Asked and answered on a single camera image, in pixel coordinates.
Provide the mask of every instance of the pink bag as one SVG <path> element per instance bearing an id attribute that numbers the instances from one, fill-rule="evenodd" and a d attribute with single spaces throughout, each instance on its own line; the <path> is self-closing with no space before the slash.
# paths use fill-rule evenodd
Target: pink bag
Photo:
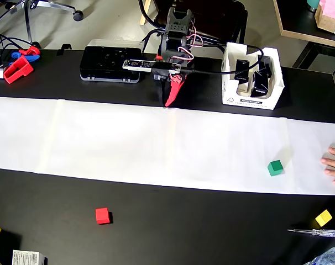
<path id="1" fill-rule="evenodd" d="M 320 0 L 315 20 L 318 28 L 335 33 L 335 0 Z"/>

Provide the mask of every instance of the red cube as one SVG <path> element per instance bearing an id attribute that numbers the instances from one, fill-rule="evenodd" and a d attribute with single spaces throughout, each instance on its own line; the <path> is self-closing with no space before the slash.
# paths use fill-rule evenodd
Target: red cube
<path id="1" fill-rule="evenodd" d="M 110 223 L 110 218 L 108 217 L 108 209 L 107 208 L 95 209 L 95 214 L 96 214 L 96 221 L 99 225 Z"/>

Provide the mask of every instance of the white label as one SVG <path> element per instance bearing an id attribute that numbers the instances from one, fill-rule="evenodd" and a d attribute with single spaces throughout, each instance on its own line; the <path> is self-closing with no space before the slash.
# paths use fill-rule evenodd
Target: white label
<path id="1" fill-rule="evenodd" d="M 12 265 L 43 265 L 44 256 L 40 252 L 34 251 L 13 251 L 13 263 Z"/>

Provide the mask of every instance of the black chair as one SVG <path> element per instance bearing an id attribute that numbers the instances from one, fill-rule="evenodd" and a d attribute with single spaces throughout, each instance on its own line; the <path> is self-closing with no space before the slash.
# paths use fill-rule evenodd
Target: black chair
<path id="1" fill-rule="evenodd" d="M 158 14 L 154 20 L 159 25 L 166 25 L 169 8 L 174 0 L 154 0 Z M 217 39 L 220 43 L 244 43 L 247 10 L 236 0 L 183 0 L 179 8 L 190 9 L 196 20 L 195 26 L 199 34 Z"/>
<path id="2" fill-rule="evenodd" d="M 69 11 L 73 14 L 73 18 L 75 21 L 81 21 L 83 19 L 83 12 L 80 10 L 76 10 L 72 6 L 68 6 L 66 4 L 61 4 L 57 2 L 47 1 L 47 0 L 20 0 L 17 3 L 13 3 L 10 1 L 0 0 L 0 3 L 3 3 L 8 9 L 3 15 L 0 16 L 0 21 L 3 20 L 3 18 L 8 14 L 14 14 L 18 10 L 24 9 L 25 13 L 25 24 L 26 29 L 28 32 L 28 39 L 29 42 L 32 43 L 34 46 L 40 47 L 40 44 L 36 41 L 33 41 L 31 36 L 31 29 L 30 29 L 30 20 L 29 20 L 29 9 L 33 10 L 37 7 L 49 7 L 49 8 L 55 8 L 60 10 Z"/>

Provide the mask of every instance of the white paper strip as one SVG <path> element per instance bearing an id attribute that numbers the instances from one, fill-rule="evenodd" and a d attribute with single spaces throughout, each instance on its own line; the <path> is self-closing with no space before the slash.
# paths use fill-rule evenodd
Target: white paper strip
<path id="1" fill-rule="evenodd" d="M 0 168 L 20 171 L 214 190 L 335 194 L 320 164 L 330 145 L 335 145 L 335 124 L 0 98 Z M 267 165 L 274 160 L 281 160 L 285 172 L 271 177 Z"/>

